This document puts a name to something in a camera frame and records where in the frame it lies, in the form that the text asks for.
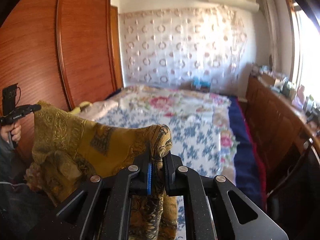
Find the yellow scarf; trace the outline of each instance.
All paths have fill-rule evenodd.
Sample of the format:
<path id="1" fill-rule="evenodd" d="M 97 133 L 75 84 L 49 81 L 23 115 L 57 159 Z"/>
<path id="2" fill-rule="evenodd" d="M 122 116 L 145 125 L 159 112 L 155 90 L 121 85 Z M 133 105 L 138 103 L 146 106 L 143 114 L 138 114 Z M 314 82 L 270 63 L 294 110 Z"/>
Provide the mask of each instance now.
<path id="1" fill-rule="evenodd" d="M 177 204 L 164 194 L 162 158 L 172 147 L 166 125 L 126 129 L 81 119 L 39 101 L 32 156 L 40 166 L 42 189 L 55 204 L 92 175 L 115 175 L 150 145 L 154 171 L 150 196 L 132 200 L 129 239 L 175 239 Z"/>

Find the wooden furniture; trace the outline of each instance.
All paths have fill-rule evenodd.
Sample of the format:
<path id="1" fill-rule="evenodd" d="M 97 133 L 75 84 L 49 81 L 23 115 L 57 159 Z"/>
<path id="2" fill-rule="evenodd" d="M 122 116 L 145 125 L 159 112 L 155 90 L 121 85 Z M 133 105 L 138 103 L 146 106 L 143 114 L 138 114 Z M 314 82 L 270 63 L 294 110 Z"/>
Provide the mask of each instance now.
<path id="1" fill-rule="evenodd" d="M 110 24 L 111 24 L 111 39 L 112 39 L 112 53 L 113 66 L 116 77 L 116 88 L 123 87 L 121 60 L 120 60 L 120 42 L 119 42 L 119 14 L 118 7 L 111 6 L 110 8 Z"/>
<path id="2" fill-rule="evenodd" d="M 239 103 L 239 106 L 241 107 L 242 112 L 245 113 L 247 111 L 247 104 L 248 104 L 247 99 L 238 97 L 238 103 Z"/>
<path id="3" fill-rule="evenodd" d="M 283 95 L 272 92 L 257 78 L 249 77 L 245 117 L 267 171 L 267 189 L 273 189 L 290 165 L 303 152 L 308 138 L 320 153 L 316 130 L 306 124 L 304 113 L 296 110 Z"/>
<path id="4" fill-rule="evenodd" d="M 0 28 L 0 90 L 18 83 L 19 104 L 43 99 L 66 111 L 104 100 L 116 90 L 109 21 L 110 0 L 21 0 Z M 22 119 L 25 161 L 33 119 Z"/>

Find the metal screw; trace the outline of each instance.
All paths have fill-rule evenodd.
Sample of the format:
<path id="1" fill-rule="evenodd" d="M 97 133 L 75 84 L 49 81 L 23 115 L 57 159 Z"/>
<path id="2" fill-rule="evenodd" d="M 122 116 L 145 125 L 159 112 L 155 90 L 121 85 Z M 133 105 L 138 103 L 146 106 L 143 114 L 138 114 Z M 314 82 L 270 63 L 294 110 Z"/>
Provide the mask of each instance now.
<path id="1" fill-rule="evenodd" d="M 130 165 L 128 170 L 129 171 L 137 171 L 138 170 L 138 166 L 137 165 Z"/>
<path id="2" fill-rule="evenodd" d="M 91 178 L 90 178 L 90 181 L 91 182 L 99 182 L 100 181 L 100 176 L 99 175 L 93 175 Z"/>
<path id="3" fill-rule="evenodd" d="M 218 175 L 218 176 L 216 177 L 216 180 L 217 180 L 218 182 L 225 182 L 225 181 L 226 181 L 226 177 L 225 177 L 225 176 L 222 176 L 222 175 Z"/>
<path id="4" fill-rule="evenodd" d="M 180 167 L 178 168 L 178 171 L 180 171 L 180 172 L 187 172 L 187 171 L 188 171 L 188 167 L 186 167 L 186 166 L 180 166 Z"/>

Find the floral bedspread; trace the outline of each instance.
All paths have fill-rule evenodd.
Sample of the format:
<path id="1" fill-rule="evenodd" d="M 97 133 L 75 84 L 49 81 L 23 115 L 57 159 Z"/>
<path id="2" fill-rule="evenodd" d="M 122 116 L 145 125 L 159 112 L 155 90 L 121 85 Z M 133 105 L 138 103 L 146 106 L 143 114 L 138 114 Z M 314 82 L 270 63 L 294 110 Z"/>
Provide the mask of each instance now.
<path id="1" fill-rule="evenodd" d="M 166 124 L 172 134 L 172 154 L 200 175 L 223 174 L 235 183 L 233 158 L 237 142 L 229 126 L 227 97 L 189 90 L 133 86 L 112 97 L 119 103 L 98 122 L 139 128 Z M 186 239 L 183 198 L 177 197 L 176 239 Z"/>

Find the black metal frame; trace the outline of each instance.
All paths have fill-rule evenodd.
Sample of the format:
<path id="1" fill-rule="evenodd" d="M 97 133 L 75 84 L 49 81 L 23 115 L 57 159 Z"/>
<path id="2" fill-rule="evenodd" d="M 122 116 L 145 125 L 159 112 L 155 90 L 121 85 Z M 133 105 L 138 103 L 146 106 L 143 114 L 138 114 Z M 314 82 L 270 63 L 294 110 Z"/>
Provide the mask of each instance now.
<path id="1" fill-rule="evenodd" d="M 29 240 L 128 239 L 132 195 L 147 195 L 150 153 L 117 175 L 95 175 L 28 234 Z M 287 240 L 286 233 L 226 177 L 200 176 L 169 153 L 164 159 L 165 190 L 183 195 L 187 240 Z"/>

